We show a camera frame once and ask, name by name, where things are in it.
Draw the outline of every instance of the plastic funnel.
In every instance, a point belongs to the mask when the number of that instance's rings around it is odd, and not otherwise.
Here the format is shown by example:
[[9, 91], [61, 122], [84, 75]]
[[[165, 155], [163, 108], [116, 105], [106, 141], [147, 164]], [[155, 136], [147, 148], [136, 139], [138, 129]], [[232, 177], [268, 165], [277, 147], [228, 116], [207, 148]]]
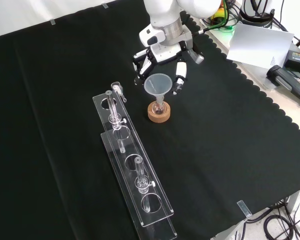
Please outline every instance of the plastic funnel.
[[163, 97], [172, 88], [171, 78], [163, 73], [156, 73], [144, 81], [144, 89], [155, 97]]

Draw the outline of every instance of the rack hole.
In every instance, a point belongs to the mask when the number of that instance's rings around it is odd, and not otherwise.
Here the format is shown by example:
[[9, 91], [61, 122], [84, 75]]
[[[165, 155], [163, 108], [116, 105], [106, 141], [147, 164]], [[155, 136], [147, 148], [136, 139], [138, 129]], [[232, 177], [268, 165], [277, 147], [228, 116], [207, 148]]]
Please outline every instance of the rack hole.
[[[114, 101], [114, 105], [117, 105], [117, 101], [115, 99], [113, 99], [113, 101]], [[109, 110], [109, 104], [106, 98], [101, 101], [101, 107], [103, 109]]]
[[147, 214], [159, 211], [161, 206], [161, 198], [155, 193], [148, 193], [141, 199], [141, 207]]
[[129, 169], [131, 171], [136, 170], [136, 164], [135, 164], [135, 158], [136, 157], [140, 157], [142, 159], [142, 157], [138, 154], [131, 154], [131, 155], [126, 157], [126, 159], [124, 161], [124, 165], [127, 169]]

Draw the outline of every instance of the acrylic test tube rack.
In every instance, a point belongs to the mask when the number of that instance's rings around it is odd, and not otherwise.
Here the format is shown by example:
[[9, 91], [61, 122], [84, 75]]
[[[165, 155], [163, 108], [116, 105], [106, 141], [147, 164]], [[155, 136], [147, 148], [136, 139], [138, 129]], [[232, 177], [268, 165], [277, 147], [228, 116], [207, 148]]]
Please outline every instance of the acrylic test tube rack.
[[117, 91], [93, 97], [105, 132], [101, 138], [141, 240], [171, 240], [174, 214]]

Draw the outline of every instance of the black tablecloth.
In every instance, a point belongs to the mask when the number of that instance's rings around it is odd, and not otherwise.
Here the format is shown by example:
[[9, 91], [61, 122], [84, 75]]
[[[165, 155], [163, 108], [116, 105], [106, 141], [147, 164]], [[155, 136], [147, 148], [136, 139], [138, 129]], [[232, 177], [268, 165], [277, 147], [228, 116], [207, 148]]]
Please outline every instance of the black tablecloth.
[[[298, 126], [207, 35], [195, 39], [205, 57], [202, 64], [183, 54], [188, 81], [180, 95], [166, 97], [170, 119], [151, 122], [147, 107], [154, 99], [134, 85], [131, 61], [144, 49], [139, 32], [149, 16], [141, 0], [108, 5], [2, 37], [13, 41], [45, 146], [41, 155], [45, 164], [51, 163], [77, 239], [137, 238], [92, 101], [116, 81], [124, 88], [127, 111], [174, 209], [171, 220], [178, 239], [208, 239], [243, 220], [240, 200], [256, 213], [300, 189]], [[195, 29], [193, 22], [188, 25]], [[174, 78], [176, 64], [157, 66], [153, 72]], [[0, 76], [0, 82], [9, 77]], [[7, 83], [0, 91], [19, 90]], [[8, 114], [11, 106], [2, 105]], [[13, 142], [20, 145], [19, 136]]]
[[10, 37], [0, 38], [0, 240], [75, 240]]

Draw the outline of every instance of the translucent funnel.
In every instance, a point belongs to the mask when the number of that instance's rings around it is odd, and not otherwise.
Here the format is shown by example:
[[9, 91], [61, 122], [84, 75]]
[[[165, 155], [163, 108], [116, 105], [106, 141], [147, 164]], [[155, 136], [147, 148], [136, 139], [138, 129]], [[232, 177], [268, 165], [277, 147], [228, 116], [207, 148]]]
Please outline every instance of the translucent funnel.
[[144, 81], [145, 91], [156, 97], [156, 101], [152, 105], [152, 112], [154, 114], [163, 114], [167, 110], [164, 103], [164, 96], [171, 88], [171, 78], [163, 73], [153, 74]]

